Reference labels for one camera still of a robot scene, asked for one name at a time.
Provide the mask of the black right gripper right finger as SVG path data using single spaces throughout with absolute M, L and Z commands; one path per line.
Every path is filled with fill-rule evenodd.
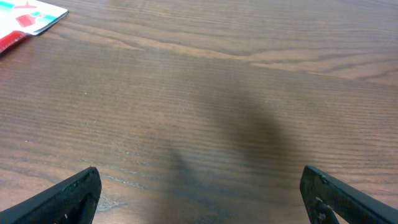
M 300 192 L 311 224 L 339 224 L 339 215 L 350 224 L 397 224 L 397 210 L 333 176 L 305 166 Z

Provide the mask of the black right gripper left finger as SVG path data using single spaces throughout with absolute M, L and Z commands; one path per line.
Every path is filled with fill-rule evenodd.
M 101 195 L 100 174 L 89 167 L 1 212 L 1 223 L 92 224 Z

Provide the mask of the red dustpan brush package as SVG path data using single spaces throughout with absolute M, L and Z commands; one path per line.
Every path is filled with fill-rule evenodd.
M 67 9 L 42 1 L 1 0 L 1 52 L 45 32 L 67 14 Z

